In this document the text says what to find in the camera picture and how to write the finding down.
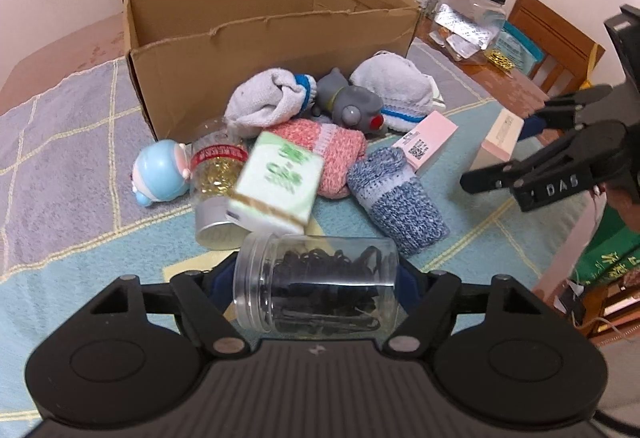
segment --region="clear plastic jar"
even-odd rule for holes
[[[228,195],[248,158],[240,137],[222,119],[204,122],[191,144],[191,204],[196,241],[213,250],[238,248],[248,231],[226,217]]]
[[[388,335],[398,251],[388,238],[249,234],[238,253],[239,325],[297,338]]]
[[[430,37],[455,62],[484,64],[502,30],[506,0],[439,0]]]

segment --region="plastic jar with gold clips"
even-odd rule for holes
[[[242,140],[222,119],[204,122],[191,145],[191,204],[196,241],[213,250],[238,248],[247,230],[226,217],[228,195],[238,181],[248,154]]]

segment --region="chair backrest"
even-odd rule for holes
[[[595,51],[595,63],[604,55],[602,46],[539,0],[517,0],[509,14],[509,22],[546,54],[529,75],[535,79],[537,72],[545,68],[548,73],[540,84],[544,92],[549,92],[561,76],[559,94],[577,91],[587,79],[592,50]]]

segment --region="pink and white box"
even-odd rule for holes
[[[502,108],[489,133],[480,144],[470,170],[508,162],[518,142],[524,120]]]
[[[421,176],[437,160],[437,154],[444,149],[446,141],[457,128],[448,118],[434,111],[394,143],[393,147],[404,151],[414,172]]]

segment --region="green and white box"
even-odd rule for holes
[[[263,132],[230,195],[227,217],[250,231],[305,233],[323,166],[321,156]]]

